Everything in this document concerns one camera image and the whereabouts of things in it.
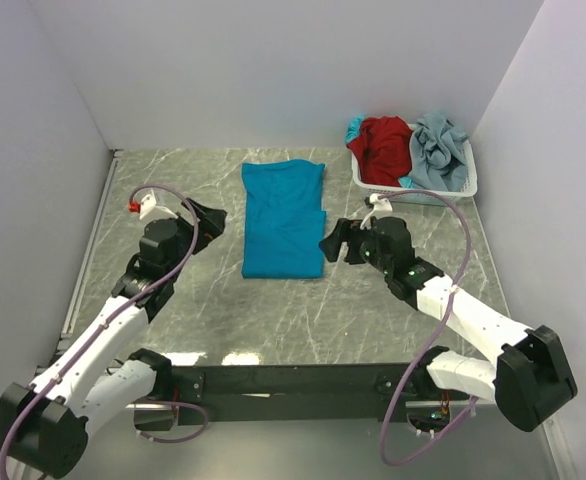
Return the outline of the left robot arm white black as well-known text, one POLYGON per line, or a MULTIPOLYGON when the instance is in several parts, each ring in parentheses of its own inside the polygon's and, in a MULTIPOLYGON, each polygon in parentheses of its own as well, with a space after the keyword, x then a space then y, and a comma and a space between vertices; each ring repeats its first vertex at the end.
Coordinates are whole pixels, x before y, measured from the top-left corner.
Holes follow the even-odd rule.
POLYGON ((131 201, 146 221, 130 258, 98 316, 69 349, 28 385, 11 384, 0 398, 0 478, 14 479, 14 459, 44 476, 66 476, 90 438, 128 405, 143 399, 168 408, 176 419, 183 404, 169 358, 140 349, 114 372, 120 349, 155 319, 174 293, 186 261, 225 229, 227 213, 191 199, 186 220, 152 195, 131 201))

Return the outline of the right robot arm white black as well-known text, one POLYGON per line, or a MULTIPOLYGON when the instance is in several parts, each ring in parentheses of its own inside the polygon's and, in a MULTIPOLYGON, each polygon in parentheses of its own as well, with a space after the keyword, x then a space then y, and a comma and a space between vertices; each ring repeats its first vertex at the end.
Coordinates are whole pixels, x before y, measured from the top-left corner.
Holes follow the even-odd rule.
POLYGON ((397 299, 439 320, 483 356, 465 357, 427 344, 398 382, 395 398, 406 385, 416 391, 457 391, 494 402, 513 426, 531 432, 576 397, 558 334, 547 326, 533 329, 516 322, 459 288, 416 255, 402 219, 342 218, 319 247, 334 262, 343 246, 346 263, 374 267, 397 299))

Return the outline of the blue t shirt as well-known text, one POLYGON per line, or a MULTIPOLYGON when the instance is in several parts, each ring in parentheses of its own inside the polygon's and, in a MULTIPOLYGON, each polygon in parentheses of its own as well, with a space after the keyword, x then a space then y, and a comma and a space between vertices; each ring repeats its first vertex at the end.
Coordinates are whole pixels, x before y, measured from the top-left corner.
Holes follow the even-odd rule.
POLYGON ((246 190, 245 279, 318 279, 327 213, 325 165, 305 159, 242 165, 246 190))

